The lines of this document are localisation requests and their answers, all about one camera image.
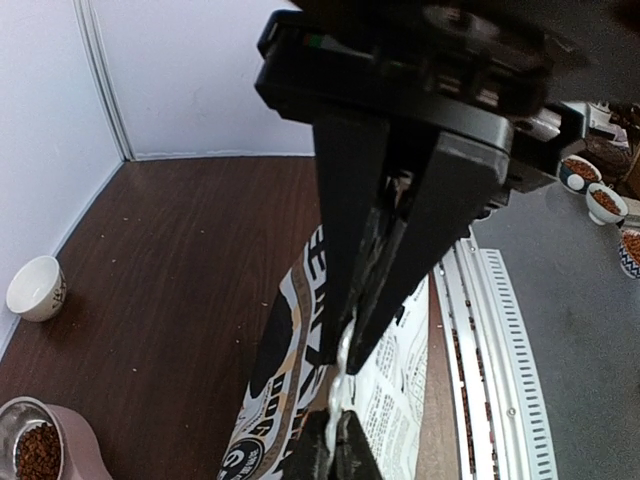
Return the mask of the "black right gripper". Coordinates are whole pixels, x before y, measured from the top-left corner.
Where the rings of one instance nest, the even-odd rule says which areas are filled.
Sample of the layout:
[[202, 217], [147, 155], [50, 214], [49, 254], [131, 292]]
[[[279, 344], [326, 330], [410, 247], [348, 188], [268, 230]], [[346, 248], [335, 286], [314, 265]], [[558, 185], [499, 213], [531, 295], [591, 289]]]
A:
[[416, 65], [380, 64], [300, 11], [275, 11], [258, 49], [258, 94], [312, 127], [325, 220], [473, 220], [549, 184], [584, 143], [585, 117], [566, 104], [509, 118], [460, 102], [425, 89]]

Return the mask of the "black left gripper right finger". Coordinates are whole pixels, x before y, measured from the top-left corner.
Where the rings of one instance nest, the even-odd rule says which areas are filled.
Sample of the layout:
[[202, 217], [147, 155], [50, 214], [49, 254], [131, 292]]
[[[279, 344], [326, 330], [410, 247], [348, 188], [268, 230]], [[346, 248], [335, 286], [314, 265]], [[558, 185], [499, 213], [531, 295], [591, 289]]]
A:
[[336, 480], [382, 480], [358, 416], [344, 411], [338, 423], [332, 478]]

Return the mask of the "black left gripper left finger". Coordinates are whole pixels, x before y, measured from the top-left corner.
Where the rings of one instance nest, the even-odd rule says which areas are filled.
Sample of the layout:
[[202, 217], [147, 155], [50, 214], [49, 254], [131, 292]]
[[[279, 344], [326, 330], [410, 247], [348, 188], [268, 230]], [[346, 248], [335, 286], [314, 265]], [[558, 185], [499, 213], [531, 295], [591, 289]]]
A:
[[283, 461], [285, 480], [328, 480], [331, 478], [329, 450], [325, 430], [329, 414], [326, 410], [313, 411], [300, 435], [297, 446]]

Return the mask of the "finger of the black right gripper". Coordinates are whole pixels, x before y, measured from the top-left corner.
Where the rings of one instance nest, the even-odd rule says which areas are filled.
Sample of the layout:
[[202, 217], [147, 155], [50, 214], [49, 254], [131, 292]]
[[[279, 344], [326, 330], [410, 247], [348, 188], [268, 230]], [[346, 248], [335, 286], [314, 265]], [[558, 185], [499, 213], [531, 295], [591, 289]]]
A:
[[357, 303], [347, 372], [361, 370], [405, 298], [503, 186], [509, 155], [442, 133], [402, 202]]
[[321, 330], [325, 364], [336, 362], [351, 300], [362, 285], [369, 214], [379, 194], [389, 124], [381, 119], [327, 114], [313, 136], [326, 267]]

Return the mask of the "pet food bag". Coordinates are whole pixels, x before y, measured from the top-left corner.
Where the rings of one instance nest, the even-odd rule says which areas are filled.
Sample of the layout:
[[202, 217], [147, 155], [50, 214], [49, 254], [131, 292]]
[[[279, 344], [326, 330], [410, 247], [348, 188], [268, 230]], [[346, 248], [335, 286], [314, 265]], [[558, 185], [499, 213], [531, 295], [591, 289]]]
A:
[[[273, 301], [220, 479], [280, 479], [335, 371], [320, 360], [325, 318], [324, 234], [316, 229]], [[429, 281], [404, 300], [341, 405], [356, 412], [385, 479], [417, 476], [428, 359]]]

